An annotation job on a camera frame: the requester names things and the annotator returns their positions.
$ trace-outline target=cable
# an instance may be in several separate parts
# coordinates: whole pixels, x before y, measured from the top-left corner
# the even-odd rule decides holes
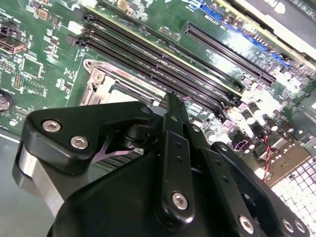
[[[264,142],[265,142],[265,144],[267,146],[267,149],[266,149],[267,157],[266,157],[265,173],[264,173],[264,176],[263,176],[262,180],[263,180],[264,183],[266,183],[266,181],[267,181],[267,173],[268,173],[268,170],[270,168],[269,167],[269,161],[270,161],[270,156],[271,156],[271,154],[269,154],[270,153],[270,149],[271,149],[271,145],[268,142],[268,136],[264,137]]]

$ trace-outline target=blue connector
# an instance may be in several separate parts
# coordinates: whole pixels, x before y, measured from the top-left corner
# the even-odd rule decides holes
[[[213,17],[215,20],[221,21],[223,19],[223,16],[221,14],[216,13],[205,5],[201,5],[201,10],[204,11],[207,15]]]
[[[182,0],[182,1],[190,1],[190,5],[192,4],[192,1],[197,1],[197,0]],[[190,6],[191,8],[197,8],[198,4],[195,2],[195,4],[193,4],[194,6]],[[204,11],[207,15],[209,15],[210,17],[212,17],[213,19],[217,20],[217,21],[222,21],[223,20],[223,16],[219,13],[216,13],[215,11],[213,11],[212,9],[208,8],[206,5],[200,5],[200,9],[202,11]],[[250,37],[249,35],[247,35],[246,33],[244,33],[242,30],[240,29],[236,29],[234,26],[232,26],[231,24],[225,23],[225,26],[227,28],[229,28],[231,31],[234,31],[240,35],[242,35],[243,37],[245,37],[249,42],[251,42],[254,46],[256,46],[257,48],[259,48],[261,51],[264,52],[268,52],[269,49],[267,47],[265,47],[263,44],[259,43],[257,40],[255,40],[254,38]],[[282,58],[280,58],[276,53],[272,53],[271,55],[276,61],[278,61],[281,65],[285,66],[286,68],[291,67],[291,65],[287,62],[285,62]]]
[[[280,64],[282,64],[283,66],[285,66],[286,68],[291,67],[291,64],[289,64],[288,62],[285,62],[282,58],[280,58],[276,53],[272,53],[271,54],[272,57],[278,61]]]

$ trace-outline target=metal mesh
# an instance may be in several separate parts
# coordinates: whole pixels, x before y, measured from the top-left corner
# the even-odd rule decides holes
[[[297,168],[272,190],[308,226],[311,236],[316,237],[316,158]]]

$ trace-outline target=silver screw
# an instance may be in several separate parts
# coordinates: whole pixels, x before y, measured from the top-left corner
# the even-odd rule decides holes
[[[195,126],[195,125],[193,125],[193,130],[195,131],[195,132],[199,132],[199,128],[198,128],[198,126]]]
[[[175,117],[175,116],[171,116],[171,119],[172,119],[173,121],[175,121],[175,122],[178,121],[177,117]]]
[[[172,201],[173,204],[175,204],[180,210],[185,210],[188,208],[188,201],[181,193],[174,193],[172,195]]]
[[[150,113],[150,111],[149,111],[149,109],[147,107],[142,107],[141,111],[146,113],[146,114]]]
[[[249,234],[253,234],[255,232],[255,229],[253,228],[252,223],[248,220],[245,216],[239,216],[239,222],[243,229],[248,232]]]
[[[222,150],[223,150],[224,152],[227,151],[227,147],[225,147],[224,145],[221,145],[221,148],[222,148]]]
[[[288,220],[282,219],[282,223],[283,223],[283,225],[285,226],[285,228],[286,228],[289,232],[291,232],[291,233],[294,232],[294,228],[293,228],[293,226],[288,222]]]
[[[88,141],[84,137],[75,136],[70,140],[70,144],[79,150],[84,150],[88,147]]]
[[[299,229],[300,232],[305,233],[305,228],[299,221],[295,220],[294,223],[295,223],[296,227]]]
[[[54,120],[46,120],[42,126],[47,132],[58,132],[61,129],[60,123]]]

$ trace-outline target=black ram slot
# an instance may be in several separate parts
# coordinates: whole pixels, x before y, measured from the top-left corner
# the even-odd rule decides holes
[[[185,78],[184,76],[167,68],[164,64],[153,60],[149,56],[145,54],[140,54],[138,51],[136,51],[135,49],[130,47],[128,44],[125,44],[122,41],[115,40],[106,34],[96,35],[92,33],[91,36],[93,37],[92,38],[93,40],[96,40],[99,43],[101,42],[101,44],[103,44],[105,47],[107,45],[110,45],[111,47],[115,47],[116,49],[124,52],[124,54],[129,55],[130,57],[134,58],[135,61],[138,62],[139,64],[143,64],[147,68],[155,68],[155,70],[159,72],[161,75],[169,77],[172,80],[177,81],[178,83],[182,84],[183,86],[187,86],[188,88],[195,90],[196,92],[203,95],[204,97],[207,97],[209,101],[212,102],[214,105],[224,102],[224,99],[216,98],[216,96],[211,94],[209,91],[201,88],[200,86],[194,84],[188,78]]]
[[[111,36],[110,34],[107,34],[106,32],[103,32],[99,30],[96,26],[91,26],[91,31],[94,34],[97,34],[99,36],[104,36],[110,37],[112,39],[115,39],[115,37]],[[165,55],[163,52],[161,52],[159,49],[153,47],[152,45],[142,41],[141,39],[137,38],[133,34],[124,31],[121,28],[118,28],[113,26],[113,23],[109,23],[107,25],[107,29],[115,32],[116,34],[120,35],[121,37],[125,38],[126,40],[130,41],[131,44],[137,46],[138,48],[142,49],[144,52],[151,54],[155,58],[164,61],[167,63],[168,66],[171,66],[175,69],[176,72],[182,73],[184,76],[187,78],[191,79],[194,83],[195,81],[200,81],[203,82],[206,86],[210,87],[214,93],[220,95],[222,98],[228,98],[231,102],[234,101],[234,99],[237,97],[234,95],[231,91],[227,90],[226,88],[220,86],[219,84],[211,81],[208,77],[192,70],[188,69],[188,66],[178,62],[177,60],[168,57],[168,55]]]
[[[201,96],[195,92],[191,92],[187,88],[183,87],[182,85],[176,84],[172,79],[168,77],[164,77],[160,75],[156,69],[149,69],[145,67],[145,65],[139,64],[132,59],[122,55],[110,48],[106,48],[104,45],[101,45],[95,41],[80,38],[77,39],[73,36],[67,36],[66,41],[71,45],[78,45],[80,47],[89,47],[93,50],[96,50],[102,54],[105,54],[111,60],[118,62],[124,67],[131,68],[134,72],[142,75],[147,82],[153,81],[167,89],[169,92],[175,92],[180,96],[189,96],[195,101],[196,103],[206,107],[211,111],[218,111],[221,110],[218,106],[212,105],[211,102],[207,98],[201,98]]]
[[[135,50],[133,47],[130,47],[130,45],[116,39],[115,37],[101,31],[91,31],[89,35],[93,39],[98,39],[105,44],[112,45],[118,48],[119,50],[124,51],[130,56],[136,58],[136,61],[141,59],[140,63],[146,64],[148,67],[156,68],[156,70],[158,70],[160,73],[163,73],[168,77],[176,79],[177,81],[179,81],[179,83],[182,83],[183,85],[188,86],[189,88],[192,88],[195,91],[198,91],[203,96],[210,98],[210,100],[213,101],[214,104],[220,104],[221,102],[225,102],[226,105],[229,105],[228,100],[216,96],[211,91],[208,91],[203,87],[199,86],[195,83],[195,81],[192,81],[192,79],[187,75],[184,76],[180,74],[178,71],[173,71],[169,68],[170,65],[166,66],[162,62],[152,59],[150,56],[148,56],[148,54],[144,54],[142,52],[139,52],[138,50]]]
[[[188,37],[194,39],[196,42],[211,50],[212,52],[220,55],[221,57],[233,63],[235,66],[243,69],[252,77],[262,81],[266,85],[270,86],[273,82],[276,81],[276,79],[273,76],[269,75],[264,70],[262,70],[246,58],[242,57],[241,55],[237,55],[226,45],[219,42],[209,33],[204,31],[200,27],[194,25],[192,22],[188,22],[186,24],[184,33]]]
[[[199,58],[198,56],[192,54],[191,52],[189,52],[188,50],[186,50],[185,48],[182,48],[181,46],[175,44],[174,42],[172,42],[171,40],[169,40],[168,38],[164,37],[163,35],[159,34],[158,32],[154,31],[153,29],[151,29],[150,27],[146,26],[145,24],[137,21],[134,18],[131,18],[129,16],[127,16],[124,12],[122,12],[121,10],[109,5],[106,2],[99,2],[99,5],[101,5],[104,8],[107,8],[108,10],[112,11],[113,13],[117,14],[118,16],[120,16],[121,18],[123,18],[125,21],[131,23],[134,26],[137,27],[141,27],[142,29],[146,30],[148,33],[150,33],[151,35],[155,36],[157,39],[163,41],[166,43],[166,46],[169,47],[171,50],[177,51],[178,53],[180,53],[183,57],[189,59],[190,61],[192,61],[192,63],[195,63],[197,65],[199,65],[200,67],[202,67],[208,74],[219,78],[222,81],[229,81],[230,83],[232,83],[235,87],[238,88],[239,91],[242,91],[244,89],[244,87],[234,78],[232,78],[231,76],[229,76],[228,74],[220,71],[219,69],[213,67],[212,65],[210,65],[208,62],[202,60],[201,58]],[[104,22],[108,22],[107,20],[105,20],[104,18],[94,14],[94,13],[87,13],[86,16],[84,16],[86,19],[88,19],[87,21],[90,23],[96,23],[96,21],[98,21],[98,24],[104,24]]]

